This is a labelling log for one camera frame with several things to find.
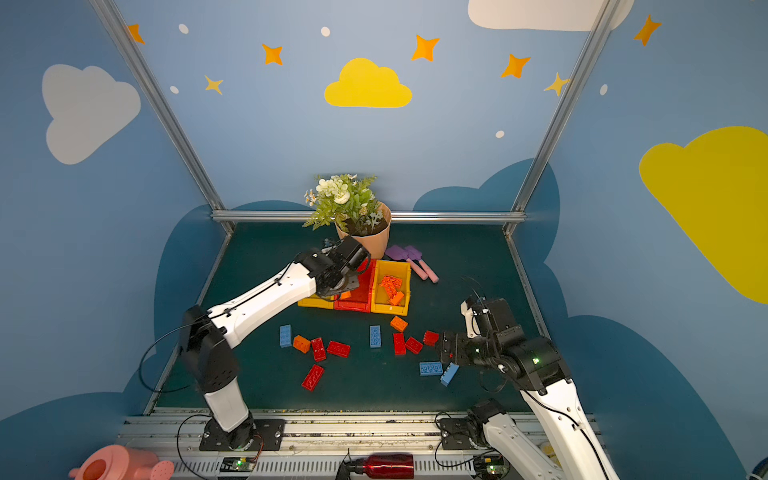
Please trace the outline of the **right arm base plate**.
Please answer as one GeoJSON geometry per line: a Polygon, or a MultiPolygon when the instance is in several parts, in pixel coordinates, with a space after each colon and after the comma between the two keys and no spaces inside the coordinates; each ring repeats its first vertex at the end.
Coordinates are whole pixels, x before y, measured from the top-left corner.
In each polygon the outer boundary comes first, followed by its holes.
{"type": "Polygon", "coordinates": [[[474,420],[439,417],[435,420],[441,436],[441,448],[448,451],[480,450],[485,447],[482,427],[474,420]]]}

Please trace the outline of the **orange lego brick small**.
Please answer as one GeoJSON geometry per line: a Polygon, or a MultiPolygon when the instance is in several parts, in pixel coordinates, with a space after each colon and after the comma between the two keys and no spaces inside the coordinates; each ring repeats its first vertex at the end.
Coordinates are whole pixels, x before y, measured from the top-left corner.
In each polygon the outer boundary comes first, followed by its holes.
{"type": "Polygon", "coordinates": [[[405,298],[405,294],[401,291],[397,291],[393,296],[390,297],[389,303],[392,306],[398,306],[403,299],[405,298]]]}

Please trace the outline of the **orange lego fence piece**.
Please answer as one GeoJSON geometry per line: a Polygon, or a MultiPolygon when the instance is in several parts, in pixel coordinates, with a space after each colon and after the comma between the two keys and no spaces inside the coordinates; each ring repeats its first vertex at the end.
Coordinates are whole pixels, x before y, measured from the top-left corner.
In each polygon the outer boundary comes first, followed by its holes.
{"type": "Polygon", "coordinates": [[[393,296],[397,291],[401,291],[402,280],[400,278],[387,275],[382,278],[380,286],[385,290],[388,298],[390,299],[390,297],[393,296]]]}

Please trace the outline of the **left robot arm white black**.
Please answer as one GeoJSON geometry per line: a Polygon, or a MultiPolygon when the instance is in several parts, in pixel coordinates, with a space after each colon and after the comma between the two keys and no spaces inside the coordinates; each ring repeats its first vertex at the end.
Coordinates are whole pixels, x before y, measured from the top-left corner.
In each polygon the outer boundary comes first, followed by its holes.
{"type": "Polygon", "coordinates": [[[212,419],[204,433],[219,442],[215,451],[247,451],[257,439],[256,424],[241,393],[235,349],[257,328],[286,308],[313,295],[332,297],[359,286],[360,268],[372,260],[357,240],[345,237],[323,249],[297,254],[275,276],[207,310],[183,316],[180,356],[203,394],[212,419]]]}

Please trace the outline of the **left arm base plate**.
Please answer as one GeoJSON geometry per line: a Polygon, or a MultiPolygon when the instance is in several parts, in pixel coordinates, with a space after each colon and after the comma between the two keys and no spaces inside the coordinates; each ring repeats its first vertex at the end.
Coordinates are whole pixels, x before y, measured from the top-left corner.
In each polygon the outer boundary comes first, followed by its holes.
{"type": "Polygon", "coordinates": [[[200,451],[258,452],[277,451],[282,443],[286,422],[282,419],[248,418],[231,432],[226,432],[215,419],[209,420],[199,444],[200,451]]]}

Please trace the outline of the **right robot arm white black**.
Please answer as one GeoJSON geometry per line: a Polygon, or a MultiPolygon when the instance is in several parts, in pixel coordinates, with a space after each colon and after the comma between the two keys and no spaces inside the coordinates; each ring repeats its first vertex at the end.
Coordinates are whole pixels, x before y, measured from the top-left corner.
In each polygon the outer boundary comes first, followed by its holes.
{"type": "Polygon", "coordinates": [[[442,446],[484,449],[522,479],[617,478],[584,413],[571,371],[551,340],[527,338],[503,299],[471,297],[460,311],[466,330],[442,333],[441,363],[499,373],[531,408],[555,455],[538,447],[494,399],[476,404],[464,418],[437,420],[442,446]]]}

